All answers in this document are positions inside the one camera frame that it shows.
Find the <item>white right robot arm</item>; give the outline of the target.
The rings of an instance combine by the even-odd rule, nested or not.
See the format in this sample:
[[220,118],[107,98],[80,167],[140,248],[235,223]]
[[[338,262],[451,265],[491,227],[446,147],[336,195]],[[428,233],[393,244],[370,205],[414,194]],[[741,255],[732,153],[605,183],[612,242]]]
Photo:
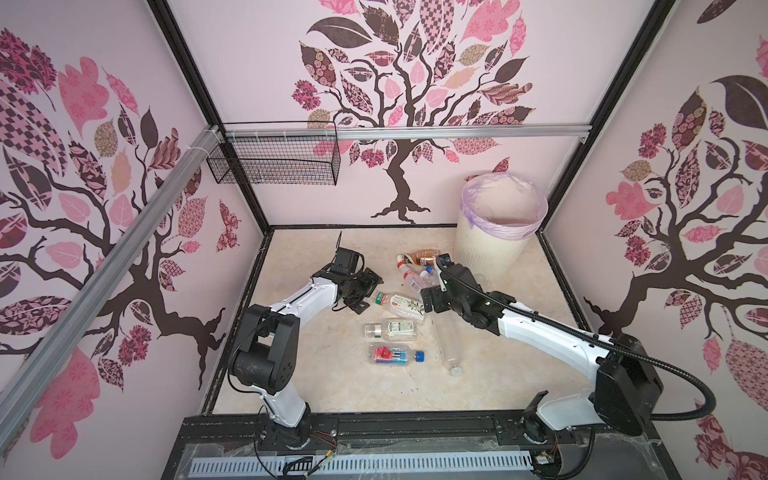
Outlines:
[[533,443],[554,432],[606,425],[628,436],[644,433],[663,391],[653,366],[633,337],[617,342],[544,317],[514,297],[485,292],[471,271],[441,255],[434,261],[438,284],[422,294],[428,312],[451,311],[473,327],[522,342],[565,363],[590,384],[580,393],[541,391],[522,413]]

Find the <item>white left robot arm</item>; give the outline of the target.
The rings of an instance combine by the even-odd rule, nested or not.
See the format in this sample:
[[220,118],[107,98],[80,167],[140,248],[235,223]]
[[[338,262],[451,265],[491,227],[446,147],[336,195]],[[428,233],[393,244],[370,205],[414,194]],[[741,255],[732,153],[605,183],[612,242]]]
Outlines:
[[334,258],[288,298],[269,306],[253,304],[243,313],[241,331],[227,362],[227,378],[245,393],[261,397],[271,420],[295,429],[305,422],[308,404],[291,383],[297,366],[300,331],[317,314],[337,307],[360,315],[383,280],[363,254],[338,247]]

